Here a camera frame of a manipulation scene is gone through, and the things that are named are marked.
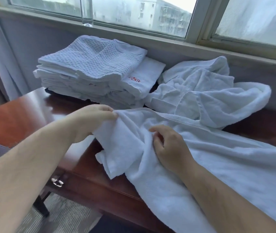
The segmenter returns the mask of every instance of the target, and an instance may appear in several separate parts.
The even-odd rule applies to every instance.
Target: gray wall
[[[0,23],[31,90],[35,90],[41,86],[40,80],[34,78],[32,73],[36,69],[38,58],[65,48],[78,37],[75,33],[57,28],[11,19],[0,19]],[[148,56],[166,63],[168,68],[178,62],[192,60],[192,58],[187,56],[155,49],[148,49]],[[235,77],[235,82],[253,81],[271,86],[272,97],[267,107],[276,110],[275,74],[234,66],[230,67],[230,70],[231,75]]]

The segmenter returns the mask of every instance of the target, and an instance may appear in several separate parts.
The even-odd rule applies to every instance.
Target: person
[[[0,158],[0,233],[15,232],[71,144],[117,114],[89,105],[39,129]],[[276,222],[222,183],[192,157],[182,136],[157,125],[154,149],[164,167],[192,193],[218,233],[276,232]]]

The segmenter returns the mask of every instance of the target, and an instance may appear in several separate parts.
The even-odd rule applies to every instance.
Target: metal drawer pull
[[[59,180],[58,178],[54,178],[54,177],[51,178],[51,181],[55,186],[58,186],[58,187],[62,187],[62,185],[64,184],[63,181]]]

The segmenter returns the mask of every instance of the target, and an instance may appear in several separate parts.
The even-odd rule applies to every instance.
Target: glossy wooden tabletop
[[[12,147],[46,124],[88,104],[87,101],[51,95],[40,88],[1,105],[0,144]],[[261,110],[226,127],[225,131],[276,146],[276,112]],[[88,138],[74,144],[60,162],[59,167],[76,175],[66,188],[83,193],[81,196],[91,200],[96,208],[155,232],[171,232],[151,213],[124,175],[113,180],[108,178],[94,156],[101,146],[97,141],[89,146],[91,142],[92,138]]]

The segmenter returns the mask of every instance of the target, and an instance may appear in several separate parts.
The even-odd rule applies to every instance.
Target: sky
[[[190,13],[193,13],[195,3],[196,3],[196,0],[163,0],[163,1],[173,4]]]

